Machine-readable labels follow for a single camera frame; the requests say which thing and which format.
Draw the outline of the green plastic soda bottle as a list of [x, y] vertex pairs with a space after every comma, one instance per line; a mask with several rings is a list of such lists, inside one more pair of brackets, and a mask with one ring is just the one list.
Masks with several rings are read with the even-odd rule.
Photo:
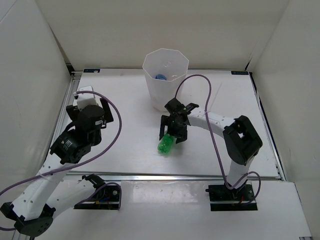
[[172, 148], [172, 145], [175, 143], [176, 138], [171, 136], [170, 134], [165, 134], [158, 146], [157, 146], [157, 150], [160, 154], [169, 154]]

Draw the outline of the clear bottle with blue label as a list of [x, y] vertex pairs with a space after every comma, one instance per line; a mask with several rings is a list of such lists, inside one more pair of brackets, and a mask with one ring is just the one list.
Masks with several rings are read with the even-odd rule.
[[163, 80], [163, 81], [167, 81], [168, 80], [167, 77], [165, 75], [163, 75], [163, 74], [157, 74], [155, 76], [155, 79], [156, 80]]

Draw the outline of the clear unlabelled plastic bottle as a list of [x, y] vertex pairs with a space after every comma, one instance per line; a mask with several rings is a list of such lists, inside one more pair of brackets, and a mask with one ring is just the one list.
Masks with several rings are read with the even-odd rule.
[[173, 81], [180, 77], [181, 75], [181, 66], [179, 62], [176, 61], [170, 61], [168, 62], [167, 66], [168, 70], [168, 81]]

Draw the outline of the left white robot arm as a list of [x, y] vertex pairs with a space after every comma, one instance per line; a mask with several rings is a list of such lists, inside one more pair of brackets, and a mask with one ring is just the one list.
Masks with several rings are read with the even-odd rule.
[[115, 105], [106, 97], [101, 97], [100, 102], [97, 104], [94, 97], [78, 98], [76, 105], [66, 107], [71, 123], [50, 147], [53, 157], [44, 162], [36, 176], [24, 180], [30, 184], [18, 198], [0, 208], [6, 218], [14, 221], [13, 230], [36, 238], [65, 210], [103, 198], [107, 183], [96, 174], [84, 175], [65, 194], [52, 195], [66, 174], [81, 166], [81, 158], [102, 141], [101, 130], [113, 122], [110, 108]]

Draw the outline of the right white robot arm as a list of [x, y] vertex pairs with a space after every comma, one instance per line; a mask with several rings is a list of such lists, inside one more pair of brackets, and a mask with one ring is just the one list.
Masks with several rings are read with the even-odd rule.
[[250, 119], [244, 115], [230, 118], [206, 112], [195, 103], [166, 104], [165, 108], [169, 115], [162, 115], [160, 119], [158, 151], [167, 154], [174, 143], [186, 141], [188, 126], [212, 131], [223, 138], [231, 159], [224, 193], [230, 200], [238, 199], [243, 193], [242, 187], [247, 181], [250, 165], [263, 146]]

